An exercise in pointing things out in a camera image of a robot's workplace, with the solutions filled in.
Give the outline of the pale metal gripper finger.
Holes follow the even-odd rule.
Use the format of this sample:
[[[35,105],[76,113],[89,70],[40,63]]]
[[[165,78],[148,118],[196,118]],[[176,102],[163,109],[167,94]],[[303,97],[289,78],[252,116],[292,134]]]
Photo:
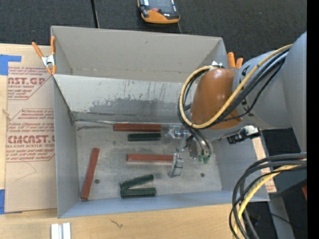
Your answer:
[[[173,155],[171,169],[167,173],[169,178],[179,177],[181,175],[182,169],[184,165],[184,159],[182,154],[175,153]]]
[[[189,132],[181,126],[169,126],[164,128],[164,142],[169,143],[173,140],[186,140]]]

